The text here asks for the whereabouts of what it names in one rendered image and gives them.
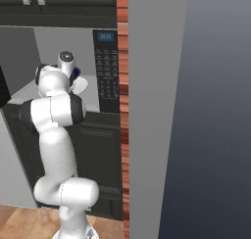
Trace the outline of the white round microwave plate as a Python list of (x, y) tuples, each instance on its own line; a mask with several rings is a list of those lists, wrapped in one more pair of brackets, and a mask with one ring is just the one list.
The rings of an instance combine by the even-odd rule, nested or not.
[(70, 88), (70, 92), (75, 95), (80, 95), (87, 89), (87, 87), (88, 81), (84, 77), (79, 76), (74, 80), (73, 85)]

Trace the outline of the dark lower cupboard door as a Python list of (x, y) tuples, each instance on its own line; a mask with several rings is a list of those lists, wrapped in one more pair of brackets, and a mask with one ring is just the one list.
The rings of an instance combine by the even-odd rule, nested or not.
[(123, 220), (122, 152), (120, 128), (86, 122), (67, 128), (75, 147), (77, 176), (99, 186), (99, 198), (89, 215)]

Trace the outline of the dark upper cupboard door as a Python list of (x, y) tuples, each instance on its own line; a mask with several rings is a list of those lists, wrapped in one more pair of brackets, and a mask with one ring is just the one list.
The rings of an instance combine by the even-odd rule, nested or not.
[(23, 0), (0, 0), (0, 15), (39, 15), (40, 7), (37, 0), (30, 0), (25, 6)]
[(114, 16), (116, 0), (45, 0), (43, 15)]

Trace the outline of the dark cupboard door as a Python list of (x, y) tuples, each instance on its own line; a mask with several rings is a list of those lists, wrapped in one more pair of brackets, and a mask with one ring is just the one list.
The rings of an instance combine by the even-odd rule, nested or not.
[(67, 128), (75, 147), (77, 176), (99, 186), (99, 198), (89, 215), (123, 220), (122, 152), (120, 128), (86, 122)]
[(23, 0), (0, 0), (0, 15), (39, 15), (40, 7), (37, 0), (30, 0), (25, 6)]
[(45, 0), (43, 15), (114, 16), (116, 0)]

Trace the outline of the blue bowl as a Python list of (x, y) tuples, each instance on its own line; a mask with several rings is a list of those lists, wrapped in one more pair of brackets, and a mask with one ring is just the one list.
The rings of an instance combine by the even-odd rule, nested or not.
[(63, 83), (72, 85), (73, 82), (79, 77), (80, 69), (75, 65), (61, 64), (58, 67), (52, 66), (50, 71)]

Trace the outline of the black microwave door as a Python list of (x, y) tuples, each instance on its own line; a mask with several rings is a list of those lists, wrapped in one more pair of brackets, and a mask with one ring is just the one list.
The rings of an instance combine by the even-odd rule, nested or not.
[(4, 107), (11, 100), (11, 94), (3, 74), (3, 71), (0, 67), (0, 109)]

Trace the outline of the grey fridge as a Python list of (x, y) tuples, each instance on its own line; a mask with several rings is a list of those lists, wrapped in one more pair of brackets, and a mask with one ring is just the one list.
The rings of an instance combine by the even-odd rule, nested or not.
[(130, 239), (251, 239), (251, 0), (128, 0)]

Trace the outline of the black microwave oven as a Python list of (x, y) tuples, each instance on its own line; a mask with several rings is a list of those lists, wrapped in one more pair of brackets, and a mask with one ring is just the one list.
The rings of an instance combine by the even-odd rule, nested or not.
[(63, 51), (74, 54), (75, 65), (88, 86), (75, 92), (86, 110), (120, 111), (118, 31), (114, 28), (0, 26), (0, 68), (13, 104), (38, 96), (35, 70), (55, 66)]

